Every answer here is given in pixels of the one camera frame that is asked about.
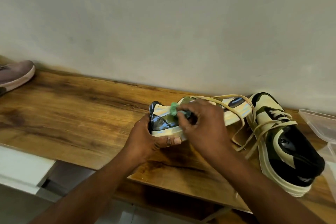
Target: shoe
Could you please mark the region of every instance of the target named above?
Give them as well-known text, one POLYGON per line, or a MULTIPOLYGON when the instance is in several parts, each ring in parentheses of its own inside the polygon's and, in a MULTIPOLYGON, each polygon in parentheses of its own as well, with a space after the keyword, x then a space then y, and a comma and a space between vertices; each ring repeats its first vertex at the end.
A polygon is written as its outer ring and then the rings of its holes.
POLYGON ((35 65, 30 60, 0 65, 0 95, 28 82, 35 73, 35 65))
POLYGON ((261 92, 252 95, 250 100, 256 119, 251 115, 246 119, 257 142, 246 158, 258 147, 263 174, 292 196, 302 197, 310 190, 314 178, 324 170, 324 159, 274 97, 261 92))
MULTIPOLYGON (((223 118, 225 125, 229 126, 239 120, 242 122, 241 128, 244 126, 244 117, 246 117, 252 109, 254 109, 250 100, 241 95, 225 95, 217 97, 191 96, 184 97, 178 104, 189 103, 197 98, 209 101, 213 105, 219 105, 223 108, 223 118)), ((186 138, 179 126, 179 120, 176 116, 170 114, 170 106, 164 106, 155 101, 149 106, 151 132, 153 136, 174 135, 185 141, 186 138)))

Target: person's left arm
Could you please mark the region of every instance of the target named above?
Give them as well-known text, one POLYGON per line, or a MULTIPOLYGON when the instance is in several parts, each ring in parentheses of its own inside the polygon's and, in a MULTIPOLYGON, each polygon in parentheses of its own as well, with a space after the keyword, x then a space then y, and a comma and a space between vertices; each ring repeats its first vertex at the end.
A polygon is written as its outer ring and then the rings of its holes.
POLYGON ((67 196, 34 218, 30 224, 95 223, 120 182, 159 148, 181 143, 175 137, 153 137, 148 131, 149 114, 134 124, 124 148, 99 171, 67 196))

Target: person's right arm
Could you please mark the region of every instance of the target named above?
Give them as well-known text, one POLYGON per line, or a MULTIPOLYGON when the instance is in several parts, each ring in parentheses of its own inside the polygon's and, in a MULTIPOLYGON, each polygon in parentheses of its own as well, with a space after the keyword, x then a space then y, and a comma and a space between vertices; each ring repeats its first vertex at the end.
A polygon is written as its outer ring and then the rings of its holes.
POLYGON ((177 109, 197 116, 197 123, 192 125, 178 112, 184 135, 237 190, 261 224, 325 223, 232 148, 221 107, 198 99, 181 104, 177 109))

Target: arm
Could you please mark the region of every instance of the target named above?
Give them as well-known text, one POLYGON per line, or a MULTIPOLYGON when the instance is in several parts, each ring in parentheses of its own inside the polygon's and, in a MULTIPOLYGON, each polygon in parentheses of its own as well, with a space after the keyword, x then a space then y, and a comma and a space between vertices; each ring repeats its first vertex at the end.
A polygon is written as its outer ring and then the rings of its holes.
POLYGON ((30 224, 95 223, 123 179, 159 148, 181 143, 175 137, 151 136, 148 123, 149 114, 135 123, 124 148, 111 162, 33 219, 30 224))
POLYGON ((178 113, 185 136, 237 190, 260 223, 324 223, 232 148, 222 108, 199 99, 177 109, 189 110, 197 116, 197 123, 192 125, 182 113, 178 113))

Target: black and white sneaker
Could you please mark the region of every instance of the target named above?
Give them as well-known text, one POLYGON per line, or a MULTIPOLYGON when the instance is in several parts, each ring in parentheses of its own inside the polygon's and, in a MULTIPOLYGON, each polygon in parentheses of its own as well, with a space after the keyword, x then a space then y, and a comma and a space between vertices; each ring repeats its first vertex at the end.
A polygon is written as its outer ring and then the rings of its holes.
POLYGON ((324 159, 297 128, 297 122, 284 111, 268 93, 257 93, 250 98, 256 119, 247 122, 257 138, 261 170, 294 197, 307 193, 315 177, 324 170, 324 159))

